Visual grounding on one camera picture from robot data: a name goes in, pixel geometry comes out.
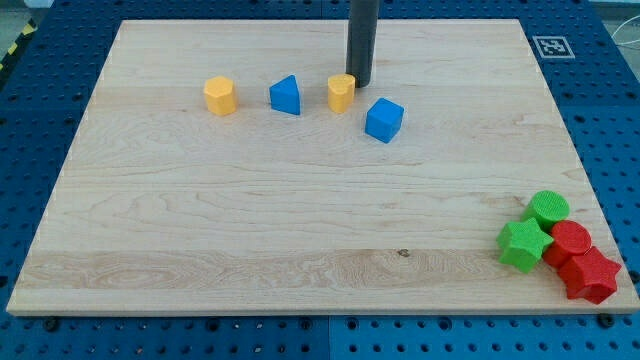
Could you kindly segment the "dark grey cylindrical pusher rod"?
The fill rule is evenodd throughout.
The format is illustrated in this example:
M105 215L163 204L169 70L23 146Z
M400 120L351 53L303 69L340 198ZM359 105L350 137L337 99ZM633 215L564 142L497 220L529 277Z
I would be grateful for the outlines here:
M355 78L355 87L371 80L379 0L351 0L347 30L345 72Z

